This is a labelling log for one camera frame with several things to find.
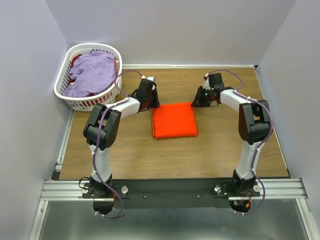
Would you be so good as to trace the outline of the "orange t-shirt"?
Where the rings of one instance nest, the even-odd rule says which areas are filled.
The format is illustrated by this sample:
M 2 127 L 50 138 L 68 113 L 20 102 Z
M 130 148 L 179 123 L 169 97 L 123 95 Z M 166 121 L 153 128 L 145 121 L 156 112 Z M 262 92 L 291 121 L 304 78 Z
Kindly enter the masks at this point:
M 156 139 L 196 137 L 198 128 L 191 103 L 163 104 L 152 109 L 152 135 Z

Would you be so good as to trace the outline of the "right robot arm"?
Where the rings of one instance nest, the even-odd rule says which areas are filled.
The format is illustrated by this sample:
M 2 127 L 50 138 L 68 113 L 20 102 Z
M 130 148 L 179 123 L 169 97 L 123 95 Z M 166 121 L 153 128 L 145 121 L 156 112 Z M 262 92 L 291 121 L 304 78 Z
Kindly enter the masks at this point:
M 238 133 L 242 140 L 240 159 L 230 182 L 223 188 L 227 193 L 241 196 L 256 185 L 256 166 L 265 142 L 274 130 L 266 100 L 256 100 L 226 87 L 218 70 L 204 76 L 204 85 L 197 90 L 192 107 L 210 107 L 212 102 L 223 104 L 238 113 Z

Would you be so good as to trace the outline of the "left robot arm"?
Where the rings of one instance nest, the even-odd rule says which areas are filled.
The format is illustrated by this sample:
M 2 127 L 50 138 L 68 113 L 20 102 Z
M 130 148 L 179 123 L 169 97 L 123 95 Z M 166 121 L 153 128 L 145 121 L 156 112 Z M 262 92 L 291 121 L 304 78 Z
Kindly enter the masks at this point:
M 91 150 L 92 173 L 89 184 L 82 188 L 84 194 L 101 198 L 113 197 L 110 148 L 114 144 L 120 121 L 130 115 L 158 108 L 156 78 L 142 77 L 138 89 L 125 99 L 113 104 L 97 103 L 85 124 L 83 136 Z

